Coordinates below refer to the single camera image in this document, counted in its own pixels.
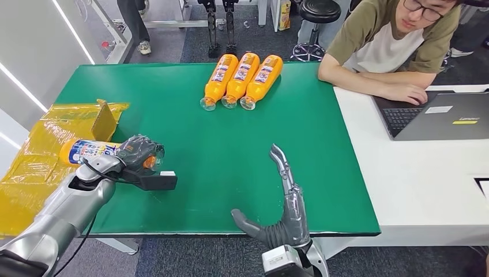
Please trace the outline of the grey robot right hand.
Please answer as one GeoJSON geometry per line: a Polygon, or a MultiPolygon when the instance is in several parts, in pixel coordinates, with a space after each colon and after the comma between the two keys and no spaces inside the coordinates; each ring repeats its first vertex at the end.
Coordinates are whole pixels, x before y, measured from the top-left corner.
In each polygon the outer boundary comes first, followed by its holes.
{"type": "Polygon", "coordinates": [[[272,144],[269,155],[277,165],[283,187],[281,219],[274,224],[261,226],[248,220],[239,209],[233,209],[231,216],[240,230],[270,249],[281,245],[301,248],[311,242],[302,188],[294,181],[283,150],[276,144],[272,144]]]}

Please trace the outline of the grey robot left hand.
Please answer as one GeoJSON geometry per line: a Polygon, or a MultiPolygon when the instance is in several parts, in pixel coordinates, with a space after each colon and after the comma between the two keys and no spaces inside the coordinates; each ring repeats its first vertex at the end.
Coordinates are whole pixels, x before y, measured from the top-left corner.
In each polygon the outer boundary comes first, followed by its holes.
{"type": "Polygon", "coordinates": [[[160,170],[164,154],[163,144],[141,134],[127,139],[115,152],[115,156],[124,163],[128,170],[146,175],[160,170]]]}

